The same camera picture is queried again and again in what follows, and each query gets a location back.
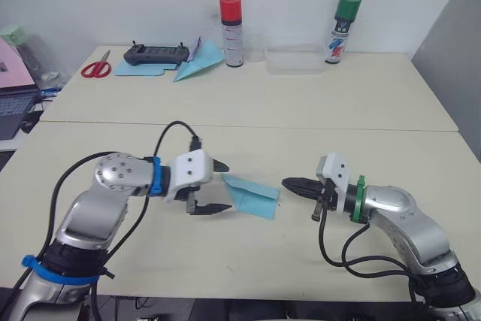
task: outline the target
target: blue clamp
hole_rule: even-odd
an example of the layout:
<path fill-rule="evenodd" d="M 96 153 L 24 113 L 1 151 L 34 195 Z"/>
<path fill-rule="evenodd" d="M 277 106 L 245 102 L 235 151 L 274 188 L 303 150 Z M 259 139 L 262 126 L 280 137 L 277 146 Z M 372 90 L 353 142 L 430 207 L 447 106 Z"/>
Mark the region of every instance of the blue clamp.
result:
<path fill-rule="evenodd" d="M 162 193 L 162 167 L 159 157 L 153 157 L 153 180 L 149 196 L 155 197 Z"/>
<path fill-rule="evenodd" d="M 62 276 L 60 274 L 54 274 L 51 271 L 48 271 L 44 266 L 38 263 L 35 256 L 27 255 L 23 257 L 22 265 L 25 267 L 30 267 L 35 271 L 35 273 L 43 278 L 44 280 L 58 283 L 59 285 L 72 285 L 72 286 L 79 286 L 79 285 L 89 285 L 91 283 L 95 283 L 98 281 L 100 276 L 92 276 L 92 277 L 67 277 Z"/>

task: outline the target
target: label on spray can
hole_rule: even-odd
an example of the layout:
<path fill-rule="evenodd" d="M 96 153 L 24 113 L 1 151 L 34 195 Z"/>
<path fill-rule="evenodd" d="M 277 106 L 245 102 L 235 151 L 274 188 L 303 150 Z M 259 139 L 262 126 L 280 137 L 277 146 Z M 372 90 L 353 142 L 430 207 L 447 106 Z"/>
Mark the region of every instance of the label on spray can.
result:
<path fill-rule="evenodd" d="M 224 37 L 225 63 L 238 67 L 244 63 L 242 45 L 242 24 L 238 26 L 222 25 Z"/>
<path fill-rule="evenodd" d="M 327 63 L 339 63 L 344 49 L 346 48 L 347 37 L 352 20 L 338 19 L 334 21 L 334 29 L 331 32 L 331 39 L 328 44 Z"/>

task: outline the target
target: green cap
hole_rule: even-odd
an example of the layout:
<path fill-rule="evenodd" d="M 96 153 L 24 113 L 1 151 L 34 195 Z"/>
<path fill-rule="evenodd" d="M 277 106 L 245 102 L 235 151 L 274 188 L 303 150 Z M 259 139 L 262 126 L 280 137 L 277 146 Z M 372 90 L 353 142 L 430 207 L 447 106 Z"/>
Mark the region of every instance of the green cap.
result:
<path fill-rule="evenodd" d="M 5 26 L 3 29 L 0 29 L 0 38 L 2 38 L 11 46 L 21 45 L 25 43 L 27 39 L 22 28 L 16 24 L 11 24 L 9 26 Z"/>
<path fill-rule="evenodd" d="M 341 19 L 354 20 L 358 13 L 361 0 L 339 0 L 337 4 L 336 17 Z"/>

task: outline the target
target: laptop keyboard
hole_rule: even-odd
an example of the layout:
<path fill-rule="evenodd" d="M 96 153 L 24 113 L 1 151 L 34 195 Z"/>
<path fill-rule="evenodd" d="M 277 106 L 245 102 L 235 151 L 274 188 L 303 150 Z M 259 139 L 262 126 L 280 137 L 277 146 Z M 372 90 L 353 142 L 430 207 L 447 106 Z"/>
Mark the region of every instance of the laptop keyboard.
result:
<path fill-rule="evenodd" d="M 22 114 L 31 105 L 32 97 L 0 98 L 0 116 Z"/>

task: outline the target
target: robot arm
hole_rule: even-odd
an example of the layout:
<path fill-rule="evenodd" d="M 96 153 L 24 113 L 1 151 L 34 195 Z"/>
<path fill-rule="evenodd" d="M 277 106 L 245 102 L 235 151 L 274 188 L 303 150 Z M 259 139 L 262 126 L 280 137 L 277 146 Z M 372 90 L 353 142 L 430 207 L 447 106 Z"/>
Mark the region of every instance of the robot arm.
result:
<path fill-rule="evenodd" d="M 320 182 L 286 178 L 293 192 L 316 199 L 313 220 L 319 221 L 322 203 L 337 213 L 348 213 L 353 222 L 371 223 L 390 238 L 412 274 L 424 285 L 416 293 L 430 300 L 429 311 L 445 320 L 481 319 L 481 296 L 449 248 L 444 230 L 418 207 L 409 192 L 393 186 L 365 186 L 360 176 L 349 185 L 349 167 L 337 153 L 321 158 L 316 175 Z"/>
<path fill-rule="evenodd" d="M 228 167 L 212 160 L 203 149 L 182 154 L 166 166 L 157 157 L 139 159 L 127 153 L 101 158 L 90 189 L 75 199 L 41 262 L 34 256 L 23 260 L 33 273 L 10 320 L 24 320 L 34 304 L 73 304 L 84 299 L 101 273 L 129 197 L 185 200 L 190 214 L 212 214 L 231 207 L 197 205 L 195 191 L 210 181 L 214 169 L 227 171 Z"/>

